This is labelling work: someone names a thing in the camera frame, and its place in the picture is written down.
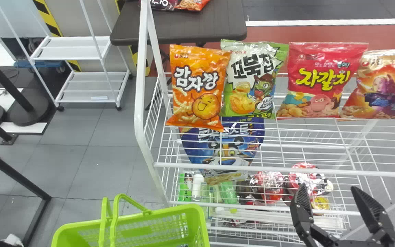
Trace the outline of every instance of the blue snack bag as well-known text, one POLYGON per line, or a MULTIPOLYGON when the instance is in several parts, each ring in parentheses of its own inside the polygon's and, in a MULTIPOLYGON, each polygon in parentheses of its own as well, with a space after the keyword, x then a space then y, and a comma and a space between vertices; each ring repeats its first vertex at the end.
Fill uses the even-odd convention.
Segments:
MULTIPOLYGON (((207 128, 180 128, 182 145, 194 164, 249 166, 263 142, 263 122, 262 118, 222 117, 222 133, 207 128)), ((199 170, 209 185, 242 181, 248 175, 244 170, 199 170)))

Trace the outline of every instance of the chip bag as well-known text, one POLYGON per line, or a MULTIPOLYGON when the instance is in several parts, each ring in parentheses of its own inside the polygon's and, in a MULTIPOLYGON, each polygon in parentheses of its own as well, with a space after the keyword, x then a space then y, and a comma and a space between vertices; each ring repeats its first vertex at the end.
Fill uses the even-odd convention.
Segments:
POLYGON ((167 125, 224 131, 219 118, 231 52, 170 45, 173 116, 167 125))
POLYGON ((364 53, 356 82, 340 117, 395 118, 395 50, 364 53))
POLYGON ((289 43, 288 92, 277 117, 338 117, 367 43, 289 43))
MULTIPOLYGON (((222 117, 223 133, 207 128, 180 128, 182 145, 194 164, 249 166, 264 139, 263 122, 262 118, 222 117)), ((245 180, 248 175, 244 170, 200 171, 209 185, 245 180)))
POLYGON ((175 8, 201 11, 210 0, 182 0, 175 8))
POLYGON ((275 77, 287 56, 287 44, 223 39, 231 50, 221 116, 274 117, 275 77))
POLYGON ((179 0, 149 0, 152 9, 174 11, 179 0))

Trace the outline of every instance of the yellow black hazard stripe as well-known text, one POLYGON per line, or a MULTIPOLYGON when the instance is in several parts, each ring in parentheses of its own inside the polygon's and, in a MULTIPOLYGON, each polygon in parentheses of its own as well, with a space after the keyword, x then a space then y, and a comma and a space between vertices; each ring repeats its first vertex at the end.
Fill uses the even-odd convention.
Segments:
MULTIPOLYGON (((123 8, 124 5, 124 0, 115 0, 116 6, 118 13, 121 12, 121 9, 123 8)), ((132 52, 132 60, 135 66, 138 66, 138 46, 137 45, 131 45, 129 46, 130 52, 132 52)), ((150 73, 150 65, 149 62, 147 62, 146 59, 146 76, 149 76, 150 73)))
MULTIPOLYGON (((50 30, 50 32, 53 34, 53 36, 54 37, 63 37, 62 32, 59 29, 55 18, 53 17, 50 9, 48 8, 47 4, 45 3, 45 0, 33 0, 33 3, 36 5, 37 10, 39 11, 40 15, 42 16, 42 19, 44 19, 45 24, 47 24, 47 27, 50 30)), ((68 60, 68 63, 71 65, 71 67, 72 67, 72 69, 74 69, 74 71, 78 71, 78 72, 82 71, 82 69, 80 68, 80 65, 77 61, 68 60)))

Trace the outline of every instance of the table top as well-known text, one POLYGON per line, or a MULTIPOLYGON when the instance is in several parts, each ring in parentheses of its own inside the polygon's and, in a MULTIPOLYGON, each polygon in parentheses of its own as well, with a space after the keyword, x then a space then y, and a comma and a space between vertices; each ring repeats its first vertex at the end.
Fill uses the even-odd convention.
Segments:
MULTIPOLYGON (((241 0, 211 0, 200 12, 152 10, 160 44, 244 40, 246 23, 241 0)), ((116 46, 138 44, 140 7, 126 2, 112 30, 116 46)))

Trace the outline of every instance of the shelf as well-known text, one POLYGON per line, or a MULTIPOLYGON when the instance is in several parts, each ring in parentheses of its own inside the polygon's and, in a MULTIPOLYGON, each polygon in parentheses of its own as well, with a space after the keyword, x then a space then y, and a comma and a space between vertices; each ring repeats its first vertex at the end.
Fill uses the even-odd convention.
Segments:
MULTIPOLYGON (((260 171, 278 171, 283 175, 288 172, 323 173, 334 186, 333 192, 323 195, 328 199, 330 209, 313 211, 335 220, 335 227, 325 229, 338 237, 350 229, 350 217, 360 217, 350 191, 351 186, 363 189, 386 208, 395 203, 384 183, 385 177, 395 177, 395 119, 265 119, 264 141, 250 166, 192 164, 182 146, 179 129, 165 125, 166 119, 172 116, 172 92, 159 92, 161 88, 157 81, 152 95, 152 106, 144 125, 144 134, 154 160, 149 165, 158 172, 166 200, 171 205, 188 203, 178 201, 179 174, 189 171, 199 173, 200 168, 244 170, 250 177, 260 171), (167 109, 164 107, 164 97, 169 102, 167 109), (314 164, 318 169, 292 168, 298 162, 314 164)), ((279 108, 284 96, 285 92, 276 93, 274 110, 279 108)), ((348 94, 342 97, 341 106, 347 98, 348 94)), ((279 214, 290 219, 290 209, 283 200, 262 202, 264 205, 254 206, 196 203, 201 206, 247 209, 252 212, 266 210, 264 214, 279 214)), ((246 222, 238 226, 227 225, 227 222, 229 219, 224 217, 213 218, 209 228, 213 243, 228 245, 232 238, 236 238, 239 240, 236 246, 247 246, 251 239, 269 243, 281 241, 302 244, 290 220, 246 222), (239 244, 242 240, 245 240, 244 245, 239 244)))
POLYGON ((45 37, 31 55, 33 60, 99 60, 111 47, 109 36, 96 36, 99 57, 92 37, 45 37))
POLYGON ((108 72, 113 91, 105 72, 71 72, 56 97, 58 103, 114 103, 121 99, 129 72, 108 72))

